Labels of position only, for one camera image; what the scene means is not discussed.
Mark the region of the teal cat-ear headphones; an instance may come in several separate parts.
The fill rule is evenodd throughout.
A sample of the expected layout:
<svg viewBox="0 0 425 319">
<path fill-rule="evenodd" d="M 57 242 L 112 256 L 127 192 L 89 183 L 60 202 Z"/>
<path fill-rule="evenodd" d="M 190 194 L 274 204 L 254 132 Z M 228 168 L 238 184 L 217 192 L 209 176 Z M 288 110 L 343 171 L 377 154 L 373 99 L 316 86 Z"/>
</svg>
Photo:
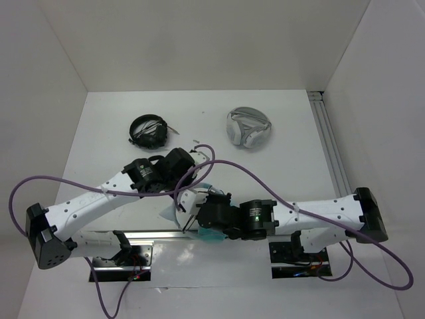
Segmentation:
<svg viewBox="0 0 425 319">
<path fill-rule="evenodd" d="M 171 204 L 166 209 L 160 212 L 159 216 L 171 221 L 177 229 L 188 236 L 190 239 L 200 240 L 206 243 L 219 243 L 226 239 L 226 235 L 214 229 L 207 229 L 198 226 L 196 231 L 190 231 L 190 226 L 197 221 L 196 217 L 199 212 L 197 204 L 206 203 L 208 192 L 213 194 L 224 195 L 224 191 L 217 189 L 209 183 L 201 182 L 194 188 L 190 188 L 178 195 L 178 204 L 180 209 L 177 209 L 174 204 Z"/>
</svg>

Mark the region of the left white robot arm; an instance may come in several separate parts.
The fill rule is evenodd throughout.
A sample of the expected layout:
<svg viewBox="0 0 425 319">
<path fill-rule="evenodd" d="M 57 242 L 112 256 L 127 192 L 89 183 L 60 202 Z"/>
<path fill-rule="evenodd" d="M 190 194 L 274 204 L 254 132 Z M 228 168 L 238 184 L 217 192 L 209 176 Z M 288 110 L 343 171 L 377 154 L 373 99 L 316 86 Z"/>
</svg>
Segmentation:
<svg viewBox="0 0 425 319">
<path fill-rule="evenodd" d="M 166 156 L 135 159 L 94 191 L 67 202 L 47 208 L 39 203 L 30 206 L 25 229 L 38 267 L 50 269 L 73 257 L 126 264 L 137 249 L 123 231 L 83 231 L 83 227 L 149 194 L 189 185 L 196 175 L 186 172 L 206 161 L 208 157 L 200 152 L 175 148 Z"/>
</svg>

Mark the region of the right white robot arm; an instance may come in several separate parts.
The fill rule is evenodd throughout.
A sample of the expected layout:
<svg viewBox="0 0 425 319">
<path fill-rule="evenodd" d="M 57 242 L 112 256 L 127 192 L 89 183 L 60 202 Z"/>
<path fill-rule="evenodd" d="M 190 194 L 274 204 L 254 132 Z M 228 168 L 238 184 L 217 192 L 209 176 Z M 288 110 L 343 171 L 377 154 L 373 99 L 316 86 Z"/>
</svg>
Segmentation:
<svg viewBox="0 0 425 319">
<path fill-rule="evenodd" d="M 291 256 L 298 261 L 350 238 L 362 244 L 388 240 L 379 206 L 367 187 L 338 199 L 290 205 L 255 199 L 235 206 L 230 194 L 210 193 L 198 207 L 199 227 L 231 240 L 287 239 Z"/>
</svg>

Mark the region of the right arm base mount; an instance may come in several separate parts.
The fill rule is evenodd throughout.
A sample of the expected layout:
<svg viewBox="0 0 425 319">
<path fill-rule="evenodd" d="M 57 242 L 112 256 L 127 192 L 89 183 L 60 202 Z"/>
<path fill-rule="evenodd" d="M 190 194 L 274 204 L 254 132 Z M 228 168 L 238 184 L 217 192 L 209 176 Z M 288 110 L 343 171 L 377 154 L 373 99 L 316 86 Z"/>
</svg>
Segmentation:
<svg viewBox="0 0 425 319">
<path fill-rule="evenodd" d="M 295 252 L 289 242 L 271 242 L 269 250 L 273 279 L 333 276 L 327 249 Z"/>
</svg>

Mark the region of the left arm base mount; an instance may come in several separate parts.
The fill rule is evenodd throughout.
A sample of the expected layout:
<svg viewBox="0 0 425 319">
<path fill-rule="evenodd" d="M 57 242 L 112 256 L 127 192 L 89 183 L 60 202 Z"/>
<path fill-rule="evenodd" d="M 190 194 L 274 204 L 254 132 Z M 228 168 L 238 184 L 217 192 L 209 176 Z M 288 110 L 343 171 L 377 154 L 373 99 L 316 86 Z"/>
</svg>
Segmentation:
<svg viewBox="0 0 425 319">
<path fill-rule="evenodd" d="M 148 282 L 151 280 L 153 241 L 136 241 L 131 254 L 124 260 L 101 257 L 92 258 L 92 265 L 99 282 Z"/>
</svg>

